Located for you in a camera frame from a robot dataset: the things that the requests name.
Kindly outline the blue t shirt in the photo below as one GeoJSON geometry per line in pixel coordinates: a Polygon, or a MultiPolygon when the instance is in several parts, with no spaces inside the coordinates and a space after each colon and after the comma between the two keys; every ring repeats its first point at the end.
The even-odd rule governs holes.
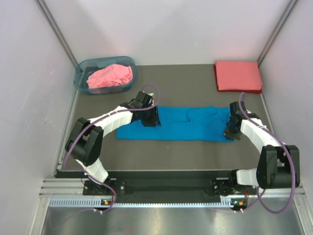
{"type": "Polygon", "coordinates": [[[215,141],[226,139],[224,130],[229,122],[228,107],[165,107],[158,108],[160,126],[145,127],[135,121],[117,129],[116,138],[156,141],[215,141]]]}

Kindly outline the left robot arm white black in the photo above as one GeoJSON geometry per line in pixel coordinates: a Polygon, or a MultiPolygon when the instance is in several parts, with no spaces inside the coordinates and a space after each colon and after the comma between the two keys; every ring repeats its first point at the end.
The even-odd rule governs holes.
{"type": "Polygon", "coordinates": [[[102,140],[119,127],[136,121],[145,127],[160,126],[152,93],[139,91],[131,101],[122,103],[107,114],[91,119],[79,118],[66,142],[64,163],[72,156],[94,181],[95,190],[100,194],[108,193],[111,188],[109,174],[99,159],[102,140]]]}

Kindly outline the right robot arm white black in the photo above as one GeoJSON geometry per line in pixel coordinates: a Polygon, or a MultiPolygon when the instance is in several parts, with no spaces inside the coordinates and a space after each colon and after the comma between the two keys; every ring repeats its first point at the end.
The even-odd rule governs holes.
{"type": "Polygon", "coordinates": [[[239,140],[245,135],[260,153],[256,168],[237,169],[230,174],[228,188],[241,193],[246,186],[262,189],[297,188],[300,184],[300,154],[295,145],[281,145],[255,113],[244,113],[245,103],[233,102],[230,120],[224,130],[227,140],[239,140]]]}

